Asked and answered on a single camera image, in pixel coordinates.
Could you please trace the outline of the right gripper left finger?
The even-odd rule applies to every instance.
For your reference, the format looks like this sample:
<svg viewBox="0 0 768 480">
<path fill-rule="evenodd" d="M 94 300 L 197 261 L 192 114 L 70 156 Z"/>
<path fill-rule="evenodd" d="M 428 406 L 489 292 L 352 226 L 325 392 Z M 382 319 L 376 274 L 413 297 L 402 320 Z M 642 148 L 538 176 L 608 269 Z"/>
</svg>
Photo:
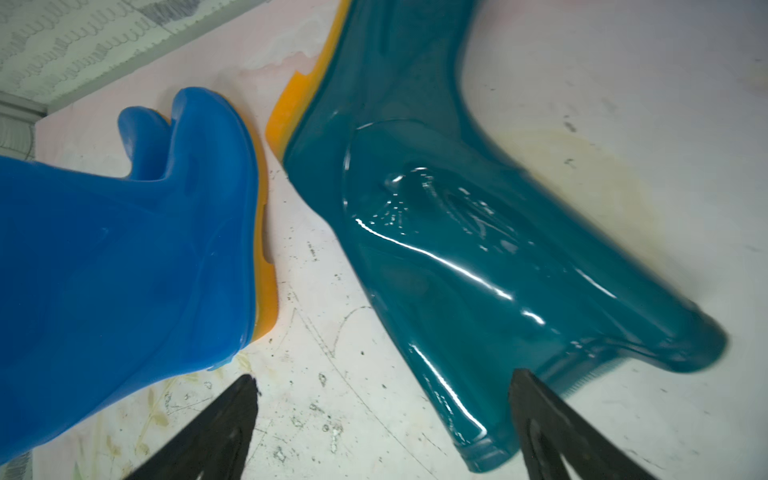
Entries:
<svg viewBox="0 0 768 480">
<path fill-rule="evenodd" d="M 258 415 L 256 379 L 244 374 L 128 477 L 239 479 Z"/>
</svg>

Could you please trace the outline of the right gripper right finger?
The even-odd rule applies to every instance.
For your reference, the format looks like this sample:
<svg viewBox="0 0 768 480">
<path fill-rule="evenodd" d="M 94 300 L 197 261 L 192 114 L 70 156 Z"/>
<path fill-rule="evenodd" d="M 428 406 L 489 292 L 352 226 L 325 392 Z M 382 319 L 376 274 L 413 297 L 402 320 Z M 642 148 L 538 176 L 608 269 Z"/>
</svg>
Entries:
<svg viewBox="0 0 768 480">
<path fill-rule="evenodd" d="M 530 370 L 514 371 L 508 403 L 531 479 L 654 478 Z"/>
</svg>

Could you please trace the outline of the blue rubber boot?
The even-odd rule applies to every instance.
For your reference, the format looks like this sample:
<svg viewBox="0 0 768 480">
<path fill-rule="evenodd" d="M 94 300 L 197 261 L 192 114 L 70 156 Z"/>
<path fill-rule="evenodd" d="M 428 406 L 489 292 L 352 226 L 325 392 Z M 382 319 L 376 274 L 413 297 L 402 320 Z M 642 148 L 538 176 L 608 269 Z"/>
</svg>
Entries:
<svg viewBox="0 0 768 480">
<path fill-rule="evenodd" d="M 276 323 L 267 164 L 233 104 L 187 87 L 118 129 L 123 177 L 1 161 L 3 462 Z"/>
</svg>

